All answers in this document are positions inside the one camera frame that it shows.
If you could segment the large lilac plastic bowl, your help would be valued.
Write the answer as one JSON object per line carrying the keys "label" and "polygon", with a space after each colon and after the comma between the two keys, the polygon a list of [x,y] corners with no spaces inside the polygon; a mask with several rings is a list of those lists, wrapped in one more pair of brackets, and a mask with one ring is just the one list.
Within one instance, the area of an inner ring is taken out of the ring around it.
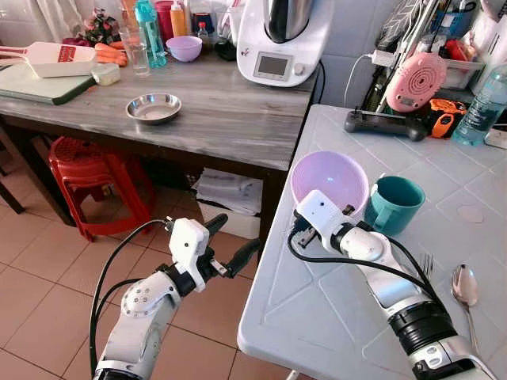
{"label": "large lilac plastic bowl", "polygon": [[349,216],[358,216],[369,198],[370,182],[359,163],[347,154],[318,150],[296,160],[289,170],[294,202],[320,191],[339,207],[351,207]]}

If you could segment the white box with papers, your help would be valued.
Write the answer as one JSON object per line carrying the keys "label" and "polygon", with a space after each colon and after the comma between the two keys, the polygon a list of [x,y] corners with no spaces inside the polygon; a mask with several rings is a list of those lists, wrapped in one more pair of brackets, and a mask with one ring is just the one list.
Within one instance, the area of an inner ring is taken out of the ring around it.
{"label": "white box with papers", "polygon": [[221,231],[237,238],[256,239],[260,229],[263,180],[205,168],[191,189],[205,221],[225,215]]}

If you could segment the shallow steel dish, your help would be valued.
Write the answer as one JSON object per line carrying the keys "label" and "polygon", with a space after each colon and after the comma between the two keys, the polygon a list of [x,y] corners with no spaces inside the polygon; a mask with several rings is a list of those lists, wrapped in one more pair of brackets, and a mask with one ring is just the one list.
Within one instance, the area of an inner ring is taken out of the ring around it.
{"label": "shallow steel dish", "polygon": [[181,99],[168,93],[149,93],[132,99],[124,111],[141,124],[163,124],[180,115]]}

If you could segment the steel fork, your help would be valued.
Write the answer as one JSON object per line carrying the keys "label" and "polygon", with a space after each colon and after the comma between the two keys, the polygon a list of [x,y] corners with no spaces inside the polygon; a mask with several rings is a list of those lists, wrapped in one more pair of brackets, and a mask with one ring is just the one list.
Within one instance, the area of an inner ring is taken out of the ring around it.
{"label": "steel fork", "polygon": [[432,257],[429,256],[429,254],[424,253],[423,256],[421,256],[421,258],[419,260],[419,264],[420,264],[419,275],[420,275],[421,281],[426,286],[426,290],[427,290],[430,298],[433,299],[434,301],[437,301],[439,299],[439,297],[437,296],[437,294],[433,290],[432,283],[429,279],[429,275],[433,271]]}

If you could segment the small red capped bottle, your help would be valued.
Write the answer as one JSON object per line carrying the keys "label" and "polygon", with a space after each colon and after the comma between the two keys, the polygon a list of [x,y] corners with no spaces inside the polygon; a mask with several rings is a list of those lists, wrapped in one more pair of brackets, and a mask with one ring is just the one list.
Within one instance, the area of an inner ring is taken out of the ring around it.
{"label": "small red capped bottle", "polygon": [[209,51],[210,48],[212,48],[213,46],[212,36],[207,28],[207,23],[205,21],[198,22],[198,32],[196,33],[196,36],[199,37],[204,51]]}

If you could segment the teal blue drink bottle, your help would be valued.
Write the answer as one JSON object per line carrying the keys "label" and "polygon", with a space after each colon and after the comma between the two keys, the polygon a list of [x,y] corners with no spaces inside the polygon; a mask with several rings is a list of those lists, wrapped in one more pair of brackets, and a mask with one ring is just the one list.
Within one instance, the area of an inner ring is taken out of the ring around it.
{"label": "teal blue drink bottle", "polygon": [[147,48],[148,66],[159,69],[167,65],[166,48],[162,41],[162,34],[158,26],[157,11],[150,0],[136,0],[135,16]]}

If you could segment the orange sauce bottle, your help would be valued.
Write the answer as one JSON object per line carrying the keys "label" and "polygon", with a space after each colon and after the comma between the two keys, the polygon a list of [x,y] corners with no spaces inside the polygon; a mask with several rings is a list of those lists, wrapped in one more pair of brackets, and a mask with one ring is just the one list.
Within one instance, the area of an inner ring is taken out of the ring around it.
{"label": "orange sauce bottle", "polygon": [[170,26],[173,37],[189,35],[189,16],[182,0],[173,0],[170,7]]}

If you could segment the white power strip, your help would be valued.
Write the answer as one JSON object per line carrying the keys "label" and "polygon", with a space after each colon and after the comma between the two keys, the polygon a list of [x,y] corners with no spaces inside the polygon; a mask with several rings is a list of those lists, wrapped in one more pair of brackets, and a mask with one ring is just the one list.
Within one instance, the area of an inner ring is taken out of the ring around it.
{"label": "white power strip", "polygon": [[500,126],[492,127],[484,138],[484,143],[490,147],[507,150],[507,130]]}

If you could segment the red plastic canister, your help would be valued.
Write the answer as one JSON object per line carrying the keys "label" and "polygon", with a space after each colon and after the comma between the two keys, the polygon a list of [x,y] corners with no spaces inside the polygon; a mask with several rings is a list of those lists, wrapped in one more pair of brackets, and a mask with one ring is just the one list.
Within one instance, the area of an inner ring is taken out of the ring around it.
{"label": "red plastic canister", "polygon": [[173,4],[174,0],[157,0],[154,7],[162,41],[173,39]]}

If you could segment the steel spoon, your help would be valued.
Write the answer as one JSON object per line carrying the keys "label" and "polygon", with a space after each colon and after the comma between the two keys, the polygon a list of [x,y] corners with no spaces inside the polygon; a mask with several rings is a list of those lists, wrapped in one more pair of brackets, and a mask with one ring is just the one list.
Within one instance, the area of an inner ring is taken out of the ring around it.
{"label": "steel spoon", "polygon": [[479,301],[478,282],[474,272],[465,263],[457,265],[456,269],[454,269],[452,275],[452,294],[466,314],[468,336],[470,336],[475,354],[481,357],[481,344],[479,344],[477,327],[475,327],[474,316],[472,316],[471,312],[471,308],[475,307]]}

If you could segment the pale green cutting board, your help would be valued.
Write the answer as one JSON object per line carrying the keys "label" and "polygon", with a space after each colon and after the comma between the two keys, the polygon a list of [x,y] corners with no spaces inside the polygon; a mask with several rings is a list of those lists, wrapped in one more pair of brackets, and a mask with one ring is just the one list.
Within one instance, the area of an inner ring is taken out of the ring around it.
{"label": "pale green cutting board", "polygon": [[94,84],[89,75],[40,78],[25,64],[0,66],[0,97],[64,105]]}

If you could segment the white and red mandoline slicer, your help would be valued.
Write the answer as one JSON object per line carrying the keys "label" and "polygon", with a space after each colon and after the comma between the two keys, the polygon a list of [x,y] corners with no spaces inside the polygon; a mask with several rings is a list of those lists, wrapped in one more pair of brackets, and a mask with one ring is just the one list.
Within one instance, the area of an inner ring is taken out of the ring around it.
{"label": "white and red mandoline slicer", "polygon": [[97,64],[93,47],[35,41],[28,47],[0,46],[0,65],[25,63],[40,78],[90,75]]}

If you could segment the clear plastic water bottle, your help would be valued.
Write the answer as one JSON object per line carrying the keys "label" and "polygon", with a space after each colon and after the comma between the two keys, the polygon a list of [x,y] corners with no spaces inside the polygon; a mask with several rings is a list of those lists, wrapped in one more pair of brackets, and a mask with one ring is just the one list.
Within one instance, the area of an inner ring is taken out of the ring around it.
{"label": "clear plastic water bottle", "polygon": [[507,108],[507,64],[496,66],[475,95],[452,141],[466,146],[484,144],[486,135]]}

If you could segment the orange and black tool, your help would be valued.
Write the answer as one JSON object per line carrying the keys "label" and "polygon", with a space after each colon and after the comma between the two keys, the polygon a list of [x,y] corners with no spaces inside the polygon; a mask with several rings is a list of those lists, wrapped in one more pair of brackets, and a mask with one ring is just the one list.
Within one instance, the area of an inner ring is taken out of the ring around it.
{"label": "orange and black tool", "polygon": [[467,105],[452,99],[432,98],[429,101],[429,113],[424,122],[428,137],[449,139],[460,120],[466,115]]}

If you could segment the pink round appliance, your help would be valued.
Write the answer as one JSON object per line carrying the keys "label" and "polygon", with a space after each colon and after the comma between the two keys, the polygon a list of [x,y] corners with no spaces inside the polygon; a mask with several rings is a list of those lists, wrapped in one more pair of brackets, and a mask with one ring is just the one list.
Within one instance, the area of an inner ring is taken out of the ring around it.
{"label": "pink round appliance", "polygon": [[392,111],[415,112],[434,97],[446,73],[447,64],[440,55],[416,53],[395,70],[384,100]]}

